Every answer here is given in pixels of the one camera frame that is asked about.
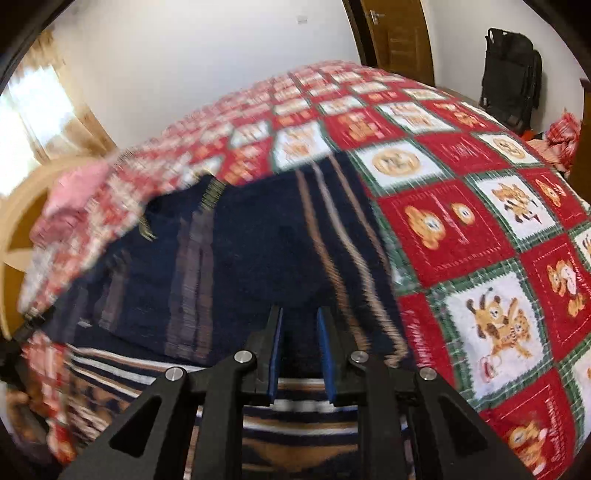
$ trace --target door frame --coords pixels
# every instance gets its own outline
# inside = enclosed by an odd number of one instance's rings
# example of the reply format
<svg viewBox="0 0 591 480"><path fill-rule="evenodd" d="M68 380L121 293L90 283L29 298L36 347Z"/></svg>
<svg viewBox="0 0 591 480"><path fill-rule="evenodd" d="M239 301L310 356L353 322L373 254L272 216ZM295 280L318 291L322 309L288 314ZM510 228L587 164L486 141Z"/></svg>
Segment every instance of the door frame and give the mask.
<svg viewBox="0 0 591 480"><path fill-rule="evenodd" d="M374 43L371 40L371 33L369 32L369 25L365 18L361 0L343 0L347 17L351 30L353 30L353 37L359 52L361 64L368 67L377 67L378 61L375 56Z"/></svg>

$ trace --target door handle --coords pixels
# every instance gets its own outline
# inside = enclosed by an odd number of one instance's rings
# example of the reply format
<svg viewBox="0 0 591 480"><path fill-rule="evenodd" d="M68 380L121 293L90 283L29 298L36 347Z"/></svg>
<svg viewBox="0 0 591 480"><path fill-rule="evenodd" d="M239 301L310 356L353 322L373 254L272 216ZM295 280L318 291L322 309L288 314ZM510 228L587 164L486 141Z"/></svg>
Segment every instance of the door handle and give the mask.
<svg viewBox="0 0 591 480"><path fill-rule="evenodd" d="M380 17L385 17L386 16L385 14L379 14L379 13L377 13L375 10L370 10L369 11L369 14L371 16L372 22L374 22L374 25L378 25Z"/></svg>

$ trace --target black backpack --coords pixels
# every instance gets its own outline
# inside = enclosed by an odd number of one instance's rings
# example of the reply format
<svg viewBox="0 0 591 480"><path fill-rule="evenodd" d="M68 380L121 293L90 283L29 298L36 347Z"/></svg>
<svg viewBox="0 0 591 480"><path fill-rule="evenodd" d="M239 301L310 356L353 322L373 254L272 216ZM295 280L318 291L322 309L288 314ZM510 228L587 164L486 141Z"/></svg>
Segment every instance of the black backpack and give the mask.
<svg viewBox="0 0 591 480"><path fill-rule="evenodd" d="M480 106L518 135L530 129L531 111L540 106L542 57L529 38L491 28Z"/></svg>

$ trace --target christmas blanket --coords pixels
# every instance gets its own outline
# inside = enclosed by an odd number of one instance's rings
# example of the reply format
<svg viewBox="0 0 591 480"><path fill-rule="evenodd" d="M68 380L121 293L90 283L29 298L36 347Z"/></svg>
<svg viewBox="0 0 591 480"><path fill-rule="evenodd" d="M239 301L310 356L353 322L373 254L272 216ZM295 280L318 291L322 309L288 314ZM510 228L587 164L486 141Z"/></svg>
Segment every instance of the christmas blanket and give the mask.
<svg viewBox="0 0 591 480"><path fill-rule="evenodd" d="M396 74L302 67L128 151L70 239L47 247L49 268L30 272L23 309L46 309L150 198L195 174L240 185L333 151L371 195L419 366L537 478L558 478L591 432L590 206L492 117Z"/></svg>

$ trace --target metal bolt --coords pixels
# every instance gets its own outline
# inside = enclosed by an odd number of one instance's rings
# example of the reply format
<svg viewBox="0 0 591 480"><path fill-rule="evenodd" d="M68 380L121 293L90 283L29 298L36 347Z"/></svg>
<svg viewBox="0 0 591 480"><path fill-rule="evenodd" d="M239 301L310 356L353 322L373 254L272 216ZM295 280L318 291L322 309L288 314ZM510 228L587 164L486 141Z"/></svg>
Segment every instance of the metal bolt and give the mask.
<svg viewBox="0 0 591 480"><path fill-rule="evenodd" d="M424 367L420 369L418 373L423 380L435 380L437 378L437 372L431 367Z"/></svg>
<svg viewBox="0 0 591 480"><path fill-rule="evenodd" d="M234 360L239 364L246 364L252 360L252 353L248 350L240 350L234 355Z"/></svg>
<svg viewBox="0 0 591 480"><path fill-rule="evenodd" d="M356 364L364 364L367 360L369 360L369 355L367 352L356 350L351 354L351 360Z"/></svg>
<svg viewBox="0 0 591 480"><path fill-rule="evenodd" d="M172 367L166 370L166 378L171 382L177 381L179 378L183 376L183 370L179 367Z"/></svg>

